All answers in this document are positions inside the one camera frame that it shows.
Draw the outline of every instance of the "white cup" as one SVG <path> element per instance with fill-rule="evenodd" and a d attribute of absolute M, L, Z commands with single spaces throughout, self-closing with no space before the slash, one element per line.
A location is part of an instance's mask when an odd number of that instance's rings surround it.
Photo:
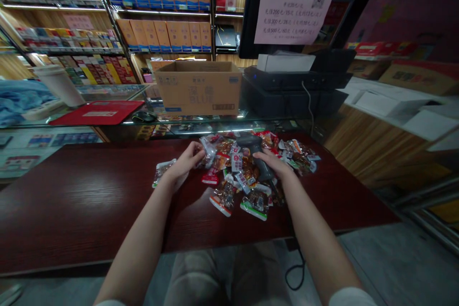
<path fill-rule="evenodd" d="M 67 106 L 77 107 L 85 104 L 85 100 L 70 80 L 66 70 L 58 65 L 34 67 L 33 72 L 39 77 L 56 97 Z"/>

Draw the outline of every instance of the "person's hand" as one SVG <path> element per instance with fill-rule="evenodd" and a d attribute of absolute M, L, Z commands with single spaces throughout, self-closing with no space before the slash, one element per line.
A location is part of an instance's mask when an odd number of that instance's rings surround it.
<path fill-rule="evenodd" d="M 204 151 L 204 147 L 200 143 L 193 141 L 180 158 L 177 159 L 175 164 L 164 173 L 164 176 L 176 180 L 181 175 L 189 172 L 205 156 L 206 151 Z"/>
<path fill-rule="evenodd" d="M 280 160 L 278 157 L 274 155 L 273 152 L 271 152 L 267 148 L 263 148 L 263 152 L 256 152 L 253 154 L 254 158 L 258 158 L 263 160 L 265 163 L 268 164 L 270 168 L 276 172 L 277 176 L 282 180 L 285 178 L 288 178 L 290 175 L 295 175 L 293 172 L 293 169 L 287 165 L 284 161 Z"/>

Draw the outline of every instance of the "sleeve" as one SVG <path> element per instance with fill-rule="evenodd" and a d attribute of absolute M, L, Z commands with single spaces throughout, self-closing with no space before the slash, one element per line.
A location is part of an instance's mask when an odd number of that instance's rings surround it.
<path fill-rule="evenodd" d="M 330 298 L 328 306 L 377 306 L 373 298 L 365 291 L 347 287 L 338 290 Z"/>
<path fill-rule="evenodd" d="M 96 306 L 126 306 L 122 302 L 117 301 L 117 300 L 105 300 L 102 301 L 100 304 L 97 304 Z"/>

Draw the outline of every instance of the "pink paper sign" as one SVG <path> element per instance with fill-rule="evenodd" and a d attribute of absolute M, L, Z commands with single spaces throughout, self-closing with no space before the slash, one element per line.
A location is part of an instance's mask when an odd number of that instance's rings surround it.
<path fill-rule="evenodd" d="M 84 15 L 64 15 L 69 29 L 94 30 L 91 19 Z"/>
<path fill-rule="evenodd" d="M 260 0 L 256 44 L 312 44 L 331 0 Z"/>

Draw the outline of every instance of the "black monitor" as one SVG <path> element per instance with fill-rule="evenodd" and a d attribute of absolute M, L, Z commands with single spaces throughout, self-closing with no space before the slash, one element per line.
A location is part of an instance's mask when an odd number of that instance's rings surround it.
<path fill-rule="evenodd" d="M 314 45 L 317 50 L 342 48 L 368 0 L 332 0 Z M 244 19 L 239 45 L 239 58 L 258 59 L 258 54 L 273 54 L 277 50 L 300 53 L 303 45 L 255 44 L 260 0 L 245 0 Z"/>

